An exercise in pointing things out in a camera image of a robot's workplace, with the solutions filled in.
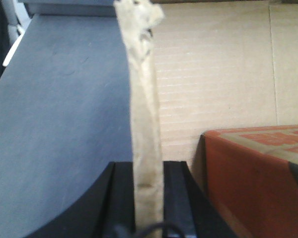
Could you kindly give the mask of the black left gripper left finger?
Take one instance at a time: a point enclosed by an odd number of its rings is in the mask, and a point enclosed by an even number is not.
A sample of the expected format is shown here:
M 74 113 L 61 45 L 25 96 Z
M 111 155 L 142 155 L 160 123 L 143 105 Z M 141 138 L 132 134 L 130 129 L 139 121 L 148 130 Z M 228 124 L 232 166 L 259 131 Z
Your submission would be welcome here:
M 135 231 L 131 162 L 110 162 L 74 204 L 29 237 L 115 238 L 118 225 Z

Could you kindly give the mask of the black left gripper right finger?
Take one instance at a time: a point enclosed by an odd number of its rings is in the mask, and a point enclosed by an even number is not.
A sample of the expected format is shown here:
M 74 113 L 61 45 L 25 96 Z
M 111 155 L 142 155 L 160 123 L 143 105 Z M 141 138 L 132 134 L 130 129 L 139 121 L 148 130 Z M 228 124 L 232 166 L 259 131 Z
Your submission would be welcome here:
M 165 161 L 164 220 L 186 238 L 249 238 L 235 221 L 225 220 L 193 178 L 184 161 Z

